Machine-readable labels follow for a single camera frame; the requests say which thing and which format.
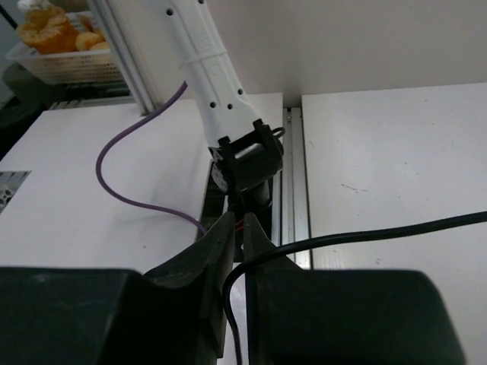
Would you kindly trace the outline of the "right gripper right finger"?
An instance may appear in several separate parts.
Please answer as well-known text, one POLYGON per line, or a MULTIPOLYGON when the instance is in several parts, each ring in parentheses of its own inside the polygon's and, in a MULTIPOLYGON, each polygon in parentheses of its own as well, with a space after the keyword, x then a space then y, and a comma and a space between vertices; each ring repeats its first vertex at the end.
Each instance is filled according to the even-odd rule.
POLYGON ((251 364, 463 364, 442 297, 411 270, 304 270, 287 257, 245 275, 251 364))

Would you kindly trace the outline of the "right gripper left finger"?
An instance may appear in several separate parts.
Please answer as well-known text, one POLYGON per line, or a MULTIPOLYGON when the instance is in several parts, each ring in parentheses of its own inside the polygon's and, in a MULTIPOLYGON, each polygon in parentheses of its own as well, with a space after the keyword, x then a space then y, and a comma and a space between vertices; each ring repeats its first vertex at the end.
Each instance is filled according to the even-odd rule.
POLYGON ((3 364, 214 364, 224 353, 222 287, 235 217, 141 274, 1 269, 3 364))

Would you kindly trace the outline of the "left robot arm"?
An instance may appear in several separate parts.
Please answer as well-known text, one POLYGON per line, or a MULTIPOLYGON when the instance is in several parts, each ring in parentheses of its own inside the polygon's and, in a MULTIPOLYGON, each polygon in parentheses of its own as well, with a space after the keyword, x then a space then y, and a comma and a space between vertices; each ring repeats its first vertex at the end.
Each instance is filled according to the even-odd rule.
POLYGON ((165 1, 163 14, 203 121, 213 180, 230 208, 268 208, 269 181, 282 169, 279 131, 265 124, 251 104, 207 4, 165 1))

